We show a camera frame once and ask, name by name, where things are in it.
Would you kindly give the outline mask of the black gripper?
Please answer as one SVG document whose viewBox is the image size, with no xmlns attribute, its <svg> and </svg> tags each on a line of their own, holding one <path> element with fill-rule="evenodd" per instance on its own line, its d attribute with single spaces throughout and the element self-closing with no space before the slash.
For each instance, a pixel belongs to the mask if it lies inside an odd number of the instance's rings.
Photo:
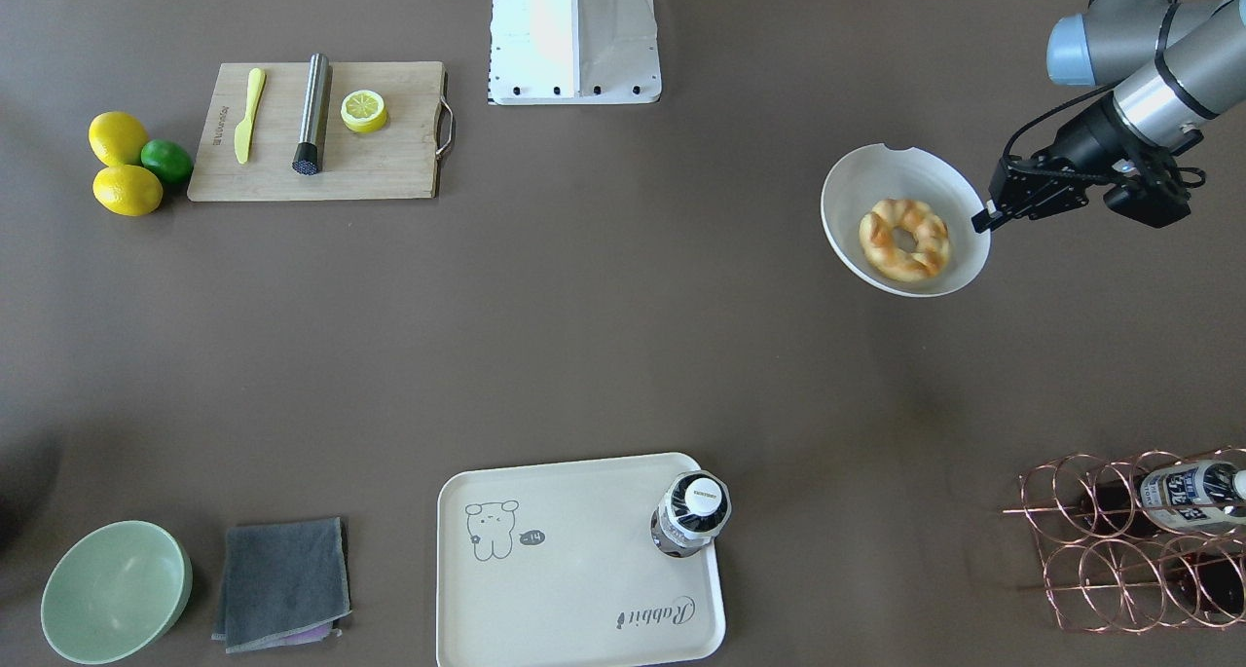
<svg viewBox="0 0 1246 667">
<path fill-rule="evenodd" d="M 1082 208 L 1093 185 L 1110 185 L 1106 199 L 1121 198 L 1135 190 L 1136 178 L 1118 171 L 1116 161 L 1101 152 L 1050 152 L 1030 160 L 1004 155 L 992 178 L 992 202 L 971 218 L 971 227 L 984 234 L 1011 219 Z"/>
</svg>

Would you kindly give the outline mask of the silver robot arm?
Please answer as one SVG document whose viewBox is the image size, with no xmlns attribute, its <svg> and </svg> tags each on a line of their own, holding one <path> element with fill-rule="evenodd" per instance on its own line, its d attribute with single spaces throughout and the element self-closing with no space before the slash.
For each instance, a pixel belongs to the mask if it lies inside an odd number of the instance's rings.
<svg viewBox="0 0 1246 667">
<path fill-rule="evenodd" d="M 976 232 L 1082 208 L 1094 185 L 1108 209 L 1166 227 L 1190 214 L 1205 180 L 1179 157 L 1245 97 L 1244 0 L 1089 0 L 1054 25 L 1045 71 L 1087 86 L 1082 112 L 1032 156 L 1002 153 Z"/>
</svg>

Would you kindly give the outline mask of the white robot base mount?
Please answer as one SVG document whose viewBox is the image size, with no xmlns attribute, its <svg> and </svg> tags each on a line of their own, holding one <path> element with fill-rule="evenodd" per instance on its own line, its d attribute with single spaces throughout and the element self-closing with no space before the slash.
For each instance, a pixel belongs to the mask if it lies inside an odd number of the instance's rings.
<svg viewBox="0 0 1246 667">
<path fill-rule="evenodd" d="M 654 103 L 663 94 L 654 0 L 493 0 L 493 105 Z"/>
</svg>

